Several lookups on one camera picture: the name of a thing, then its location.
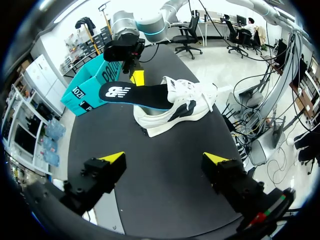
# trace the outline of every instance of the black jacket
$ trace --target black jacket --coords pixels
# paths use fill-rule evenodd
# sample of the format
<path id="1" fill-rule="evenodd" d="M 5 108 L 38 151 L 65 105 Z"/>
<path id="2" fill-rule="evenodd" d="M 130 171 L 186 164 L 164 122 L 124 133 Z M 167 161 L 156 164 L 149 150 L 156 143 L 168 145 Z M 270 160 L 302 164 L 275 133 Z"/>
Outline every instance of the black jacket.
<path id="1" fill-rule="evenodd" d="M 90 32 L 91 36 L 93 36 L 94 35 L 94 29 L 96 28 L 96 26 L 91 21 L 91 19 L 89 17 L 86 17 L 86 16 L 81 18 L 79 21 L 76 22 L 75 28 L 76 29 L 81 28 L 82 24 L 86 24 L 88 26 L 89 32 Z"/>

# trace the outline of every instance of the shoe sole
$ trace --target shoe sole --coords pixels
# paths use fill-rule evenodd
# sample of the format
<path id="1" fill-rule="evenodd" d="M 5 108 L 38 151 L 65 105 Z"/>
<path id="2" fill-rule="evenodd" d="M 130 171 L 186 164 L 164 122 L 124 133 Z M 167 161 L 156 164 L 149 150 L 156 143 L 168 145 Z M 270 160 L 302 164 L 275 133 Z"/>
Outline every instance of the shoe sole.
<path id="1" fill-rule="evenodd" d="M 164 125 L 161 126 L 156 126 L 156 127 L 152 127 L 152 128 L 147 128 L 146 131 L 149 135 L 150 138 L 155 137 L 157 135 L 163 134 L 164 132 L 170 130 L 174 125 L 183 122 L 183 121 L 198 121 L 199 119 L 203 118 L 208 111 L 203 111 L 200 112 L 196 115 L 191 115 L 191 116 L 184 116 L 184 117 L 178 117 L 173 121 L 167 122 Z"/>

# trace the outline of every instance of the white cabinet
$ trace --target white cabinet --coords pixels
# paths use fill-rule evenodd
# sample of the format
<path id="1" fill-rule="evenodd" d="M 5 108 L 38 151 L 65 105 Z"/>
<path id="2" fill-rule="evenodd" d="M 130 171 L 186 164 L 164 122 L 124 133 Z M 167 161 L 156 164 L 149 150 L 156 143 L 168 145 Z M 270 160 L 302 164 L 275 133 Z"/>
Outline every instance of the white cabinet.
<path id="1" fill-rule="evenodd" d="M 42 72 L 39 70 L 36 64 L 30 64 L 27 67 L 26 72 L 32 79 L 34 85 L 38 88 L 38 90 L 43 94 L 46 95 L 51 88 L 51 85 L 48 83 Z"/>
<path id="2" fill-rule="evenodd" d="M 62 114 L 65 109 L 65 105 L 60 101 L 61 96 L 51 88 L 45 98 Z"/>
<path id="3" fill-rule="evenodd" d="M 53 89 L 59 94 L 60 99 L 62 98 L 62 96 L 64 95 L 65 91 L 66 91 L 66 87 L 65 85 L 62 84 L 62 82 L 57 79 L 54 84 L 53 84 Z"/>
<path id="4" fill-rule="evenodd" d="M 41 70 L 45 79 L 52 86 L 58 77 L 54 73 L 54 71 L 51 69 L 45 57 L 43 55 L 40 55 L 34 62 L 37 64 L 38 68 Z"/>
<path id="5" fill-rule="evenodd" d="M 65 105 L 60 100 L 66 87 L 60 82 L 45 57 L 40 55 L 27 67 L 26 72 L 45 101 L 56 113 L 62 115 Z"/>

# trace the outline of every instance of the yellow pole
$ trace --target yellow pole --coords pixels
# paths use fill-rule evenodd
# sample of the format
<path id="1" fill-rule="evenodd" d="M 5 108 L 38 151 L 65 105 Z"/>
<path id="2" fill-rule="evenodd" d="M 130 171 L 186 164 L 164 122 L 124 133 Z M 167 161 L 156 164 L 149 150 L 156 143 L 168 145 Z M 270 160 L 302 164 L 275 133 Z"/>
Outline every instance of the yellow pole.
<path id="1" fill-rule="evenodd" d="M 99 52 L 99 50 L 98 50 L 98 48 L 97 48 L 96 44 L 94 43 L 94 40 L 93 40 L 93 38 L 92 38 L 92 36 L 91 36 L 91 34 L 90 34 L 90 32 L 89 32 L 89 30 L 88 30 L 88 28 L 87 28 L 86 24 L 83 24 L 83 25 L 84 25 L 84 28 L 85 28 L 86 33 L 88 34 L 88 36 L 89 36 L 89 38 L 90 38 L 91 42 L 93 43 L 93 47 L 94 47 L 94 49 L 95 49 L 96 53 L 97 53 L 98 55 L 100 55 L 100 52 Z"/>
<path id="2" fill-rule="evenodd" d="M 105 19 L 106 25 L 107 25 L 107 27 L 108 27 L 108 29 L 109 29 L 110 36 L 112 36 L 111 27 L 110 27 L 110 25 L 109 25 L 109 22 L 108 22 L 108 19 L 107 19 L 106 15 L 105 15 L 105 12 L 104 12 L 104 11 L 102 11 L 102 13 L 103 13 L 103 16 L 104 16 L 104 19 Z"/>

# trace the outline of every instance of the black table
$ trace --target black table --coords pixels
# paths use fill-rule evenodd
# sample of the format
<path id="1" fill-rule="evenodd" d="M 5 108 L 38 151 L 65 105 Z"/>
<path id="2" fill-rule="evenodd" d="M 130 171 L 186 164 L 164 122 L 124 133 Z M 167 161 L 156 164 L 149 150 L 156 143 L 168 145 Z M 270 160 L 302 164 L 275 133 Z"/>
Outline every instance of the black table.
<path id="1" fill-rule="evenodd" d="M 155 49 L 147 47 L 141 61 L 150 59 Z M 159 84 L 163 76 L 198 82 L 165 45 L 160 45 L 153 60 L 143 67 L 146 85 Z M 128 78 L 121 73 L 119 81 L 127 82 Z M 192 237 L 217 230 L 240 217 L 223 195 L 213 191 L 201 170 L 203 152 L 240 161 L 216 106 L 199 121 L 178 123 L 153 138 L 145 136 L 135 122 L 132 105 L 105 104 L 76 117 L 68 175 L 79 174 L 83 162 L 91 157 L 120 151 L 126 153 L 127 169 L 115 187 L 115 196 L 127 235 Z"/>

